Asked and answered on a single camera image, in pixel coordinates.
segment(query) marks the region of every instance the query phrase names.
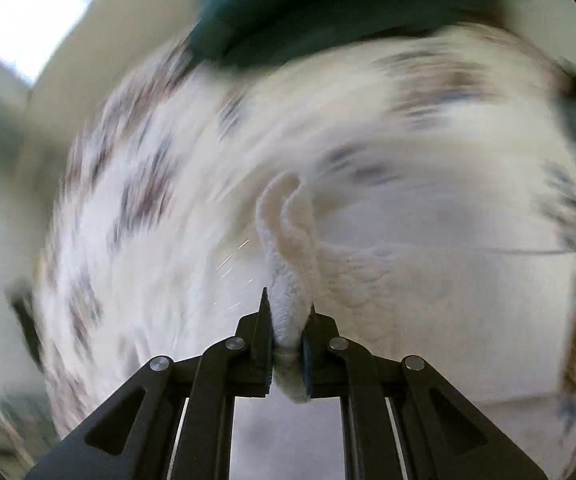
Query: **patterned fabric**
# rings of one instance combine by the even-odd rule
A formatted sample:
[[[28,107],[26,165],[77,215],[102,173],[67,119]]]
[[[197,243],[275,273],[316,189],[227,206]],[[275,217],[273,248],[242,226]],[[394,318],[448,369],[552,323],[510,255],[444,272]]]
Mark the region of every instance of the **patterned fabric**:
[[[435,355],[433,364],[478,402],[560,396],[567,409],[553,416],[574,431],[551,435],[552,446],[576,460],[576,162],[552,105],[559,85],[539,54],[479,26],[249,73],[192,67],[181,40],[165,46],[127,76],[76,141],[55,206],[35,296],[59,434],[152,356],[200,354],[256,309],[277,273],[255,203],[290,172],[308,196],[290,204],[311,207],[322,242],[382,259],[379,276],[366,271],[364,279],[355,265],[366,261],[362,253],[351,277],[388,282],[386,299],[410,305],[382,308],[385,300],[374,298],[385,298],[383,289],[374,285],[347,310],[329,303],[326,313],[388,358],[411,353],[410,334],[421,330],[415,350]],[[289,196],[276,199],[270,231],[299,238],[309,231],[281,205]],[[383,250],[392,244],[395,259]],[[319,263],[308,267],[299,257],[313,253],[290,247],[296,269],[325,264],[313,256]],[[320,271],[330,290],[349,288],[332,267]],[[300,297],[308,303],[309,293]],[[475,297],[477,305],[468,303]],[[275,314],[281,302],[275,292]],[[289,361],[303,320],[287,304],[287,317],[274,323]],[[482,330],[453,330],[464,316],[480,319]],[[498,369],[473,377],[467,362],[441,362],[439,348],[471,347],[494,361],[491,341],[507,352],[533,345],[545,363],[538,380],[499,389]],[[509,376],[531,378],[522,366]],[[549,470],[552,478],[561,472]]]

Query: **screw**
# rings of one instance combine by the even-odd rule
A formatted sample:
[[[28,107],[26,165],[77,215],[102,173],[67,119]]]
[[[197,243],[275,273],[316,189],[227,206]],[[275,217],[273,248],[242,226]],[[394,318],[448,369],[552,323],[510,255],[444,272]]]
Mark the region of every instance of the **screw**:
[[[167,357],[159,356],[150,361],[150,368],[156,372],[162,372],[170,366],[170,360]]]
[[[344,337],[333,337],[330,339],[330,348],[332,350],[345,350],[348,348],[348,340]]]
[[[228,350],[241,350],[244,348],[245,341],[241,337],[228,337],[226,339],[226,348]]]
[[[415,372],[418,372],[423,370],[425,367],[425,361],[418,355],[411,355],[410,357],[405,358],[405,367],[408,368],[408,370],[414,370]]]

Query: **triangular cutout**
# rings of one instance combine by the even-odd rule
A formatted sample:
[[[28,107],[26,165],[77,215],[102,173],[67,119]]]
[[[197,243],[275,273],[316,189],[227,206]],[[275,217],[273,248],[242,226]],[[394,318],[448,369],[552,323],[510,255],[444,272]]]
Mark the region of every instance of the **triangular cutout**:
[[[463,415],[437,388],[430,390],[441,429],[455,455],[486,444],[485,435]]]
[[[126,447],[132,425],[142,406],[146,390],[139,388],[117,404],[92,430],[84,441],[106,453],[119,456]]]

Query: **dark green object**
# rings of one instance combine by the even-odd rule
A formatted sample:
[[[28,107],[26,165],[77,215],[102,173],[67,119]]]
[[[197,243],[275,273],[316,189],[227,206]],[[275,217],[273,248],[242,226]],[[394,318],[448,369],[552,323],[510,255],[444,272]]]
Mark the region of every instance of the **dark green object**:
[[[385,31],[417,35],[497,0],[201,0],[187,41],[197,60],[273,65]]]

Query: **silver rivet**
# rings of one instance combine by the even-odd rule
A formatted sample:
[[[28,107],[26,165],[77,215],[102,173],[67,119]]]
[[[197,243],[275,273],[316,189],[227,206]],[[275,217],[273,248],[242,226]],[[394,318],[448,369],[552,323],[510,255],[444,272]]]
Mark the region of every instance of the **silver rivet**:
[[[150,368],[156,372],[162,372],[170,366],[170,360],[167,357],[159,356],[150,361]]]
[[[348,340],[344,337],[333,337],[330,339],[330,348],[332,350],[345,350],[348,348]]]
[[[425,361],[418,355],[411,355],[410,357],[405,358],[405,367],[408,368],[408,370],[414,370],[415,372],[418,372],[423,370],[424,366]]]
[[[241,350],[244,348],[245,341],[241,337],[228,337],[226,339],[226,348],[228,350]]]

